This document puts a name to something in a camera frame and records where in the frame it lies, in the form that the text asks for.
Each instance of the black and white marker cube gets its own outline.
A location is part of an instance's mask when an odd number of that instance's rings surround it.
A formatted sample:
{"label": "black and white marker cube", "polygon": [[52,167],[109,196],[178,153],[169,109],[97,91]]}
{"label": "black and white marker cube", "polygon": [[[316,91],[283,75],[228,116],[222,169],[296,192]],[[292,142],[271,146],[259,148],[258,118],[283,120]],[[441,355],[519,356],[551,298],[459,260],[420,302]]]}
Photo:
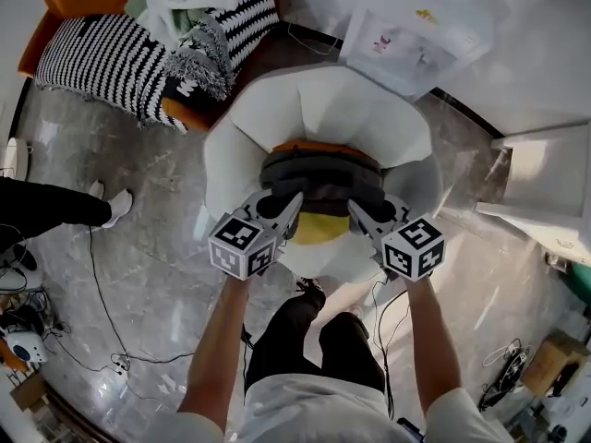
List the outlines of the black and white marker cube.
{"label": "black and white marker cube", "polygon": [[429,215],[423,215],[381,239],[386,268],[418,281],[443,262],[445,238]]}
{"label": "black and white marker cube", "polygon": [[211,264],[245,280],[273,262],[275,245],[261,224],[226,214],[209,237]]}

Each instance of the marble floor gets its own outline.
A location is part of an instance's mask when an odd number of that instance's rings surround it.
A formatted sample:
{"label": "marble floor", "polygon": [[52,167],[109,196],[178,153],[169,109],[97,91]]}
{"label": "marble floor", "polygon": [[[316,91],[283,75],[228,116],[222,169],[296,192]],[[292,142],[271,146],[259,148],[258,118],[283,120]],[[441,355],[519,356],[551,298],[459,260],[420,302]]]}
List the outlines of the marble floor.
{"label": "marble floor", "polygon": [[[260,73],[327,59],[280,37],[270,51]],[[333,51],[328,58],[335,57]],[[482,385],[501,366],[482,366],[490,352],[516,337],[537,346],[564,314],[580,310],[582,304],[547,271],[535,244],[508,225],[474,212],[481,198],[502,195],[506,153],[490,150],[489,135],[439,99],[428,95],[417,106],[432,128],[446,189],[437,221],[449,239],[448,256],[433,282],[458,349],[464,384],[478,399]],[[193,239],[206,185],[201,152],[205,134],[190,131],[183,136],[164,126],[139,129],[133,117],[108,106],[71,93],[32,89],[18,135],[32,147],[32,182],[86,191],[94,179],[102,179],[107,198],[122,188],[133,191],[131,212],[114,229],[92,234],[105,303],[130,353],[167,360],[194,351],[223,279],[210,266],[206,246]],[[111,353],[122,350],[92,277],[89,246],[86,227],[67,225],[30,242],[44,267],[48,294],[72,328],[61,343],[82,364],[99,369],[111,364]],[[337,289],[319,325],[363,300],[372,285]],[[381,293],[392,296],[393,291]],[[246,318],[255,339],[294,294],[295,281],[282,266],[271,267],[255,281]],[[404,317],[404,300],[386,313],[381,330],[385,338]],[[370,332],[375,316],[368,307]],[[120,441],[138,441],[152,417],[174,411],[185,391],[189,357],[165,365],[133,361],[129,373],[118,376],[109,369],[85,369],[54,337],[47,346],[55,355],[42,367],[46,379]],[[422,426],[408,318],[396,331],[388,356],[396,415]],[[241,363],[229,437],[242,413],[242,369]],[[496,412],[507,419],[514,410],[500,404]]]}

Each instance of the black pants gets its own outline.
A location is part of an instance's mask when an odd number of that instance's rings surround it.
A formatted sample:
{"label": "black pants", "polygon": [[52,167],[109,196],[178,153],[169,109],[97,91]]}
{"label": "black pants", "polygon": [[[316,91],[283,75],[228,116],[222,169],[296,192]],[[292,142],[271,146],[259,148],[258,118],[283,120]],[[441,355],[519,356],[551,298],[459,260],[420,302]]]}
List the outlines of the black pants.
{"label": "black pants", "polygon": [[322,292],[310,290],[281,306],[254,345],[247,389],[267,376],[313,374],[384,391],[384,373],[369,350],[368,331],[349,312],[337,315],[320,332],[322,367],[304,357],[304,338],[324,301]]}
{"label": "black pants", "polygon": [[0,253],[62,223],[101,226],[110,219],[108,202],[89,194],[0,177]]}

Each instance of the white shirt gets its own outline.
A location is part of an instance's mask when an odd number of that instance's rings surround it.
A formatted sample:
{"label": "white shirt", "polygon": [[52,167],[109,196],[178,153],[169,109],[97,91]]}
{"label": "white shirt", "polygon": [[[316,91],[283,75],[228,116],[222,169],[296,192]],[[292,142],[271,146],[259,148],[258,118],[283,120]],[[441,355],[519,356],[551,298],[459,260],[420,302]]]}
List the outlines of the white shirt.
{"label": "white shirt", "polygon": [[[144,443],[223,443],[222,430],[194,413],[159,413]],[[281,374],[247,392],[238,443],[416,443],[388,418],[378,390],[330,377]],[[464,389],[439,397],[428,409],[428,443],[499,443],[503,439],[478,412]]]}

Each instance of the white armchair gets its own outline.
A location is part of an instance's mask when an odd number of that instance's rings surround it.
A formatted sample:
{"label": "white armchair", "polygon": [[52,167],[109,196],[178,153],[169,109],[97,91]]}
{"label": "white armchair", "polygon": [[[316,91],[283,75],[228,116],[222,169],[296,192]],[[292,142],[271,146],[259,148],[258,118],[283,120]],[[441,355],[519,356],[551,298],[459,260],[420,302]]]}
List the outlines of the white armchair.
{"label": "white armchair", "polygon": [[[417,215],[441,198],[440,170],[428,124],[409,102],[344,66],[276,71],[248,85],[209,134],[204,147],[206,208],[217,221],[260,190],[272,149],[307,139],[363,151],[384,170],[384,190]],[[351,232],[321,245],[287,242],[282,262],[302,277],[362,282],[380,272],[365,236]]]}

